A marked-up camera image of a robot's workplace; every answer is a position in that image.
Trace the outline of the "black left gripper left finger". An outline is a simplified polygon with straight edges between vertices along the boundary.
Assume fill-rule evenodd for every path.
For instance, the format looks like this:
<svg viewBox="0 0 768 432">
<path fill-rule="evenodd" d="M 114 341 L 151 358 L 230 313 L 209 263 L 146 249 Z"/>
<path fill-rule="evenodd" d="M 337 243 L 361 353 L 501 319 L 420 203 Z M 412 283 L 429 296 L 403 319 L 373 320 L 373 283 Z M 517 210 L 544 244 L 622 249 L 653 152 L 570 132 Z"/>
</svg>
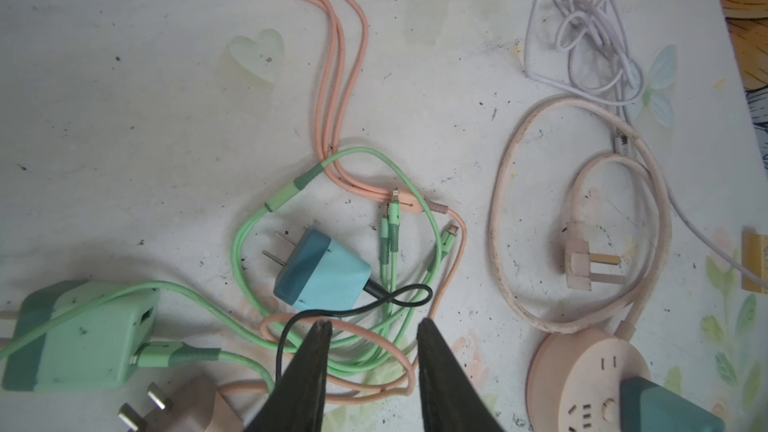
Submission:
<svg viewBox="0 0 768 432">
<path fill-rule="evenodd" d="M 320 431 L 326 397 L 329 321 L 310 329 L 274 391 L 245 431 Z"/>
</svg>

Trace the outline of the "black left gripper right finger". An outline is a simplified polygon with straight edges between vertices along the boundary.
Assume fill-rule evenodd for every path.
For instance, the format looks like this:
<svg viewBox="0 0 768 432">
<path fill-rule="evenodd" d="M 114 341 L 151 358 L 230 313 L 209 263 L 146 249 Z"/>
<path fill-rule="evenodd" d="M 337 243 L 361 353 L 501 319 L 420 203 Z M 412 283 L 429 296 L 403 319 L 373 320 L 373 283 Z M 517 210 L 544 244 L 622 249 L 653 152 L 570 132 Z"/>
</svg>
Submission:
<svg viewBox="0 0 768 432">
<path fill-rule="evenodd" d="M 419 323 L 417 343 L 424 430 L 502 431 L 433 320 Z"/>
</svg>

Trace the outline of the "green USB charger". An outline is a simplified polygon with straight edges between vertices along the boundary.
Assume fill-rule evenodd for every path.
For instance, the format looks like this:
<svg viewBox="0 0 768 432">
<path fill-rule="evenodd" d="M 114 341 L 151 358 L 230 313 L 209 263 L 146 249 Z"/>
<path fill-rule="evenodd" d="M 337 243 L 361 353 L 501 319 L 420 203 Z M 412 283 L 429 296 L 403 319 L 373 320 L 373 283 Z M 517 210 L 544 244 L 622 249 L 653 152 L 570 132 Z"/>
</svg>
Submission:
<svg viewBox="0 0 768 432">
<path fill-rule="evenodd" d="M 21 303 L 13 337 L 19 339 L 122 287 L 118 283 L 66 280 L 39 289 Z M 158 302 L 158 290 L 143 289 L 53 328 L 9 355 L 2 389 L 42 393 L 122 387 L 137 370 L 134 356 L 150 339 Z"/>
</svg>

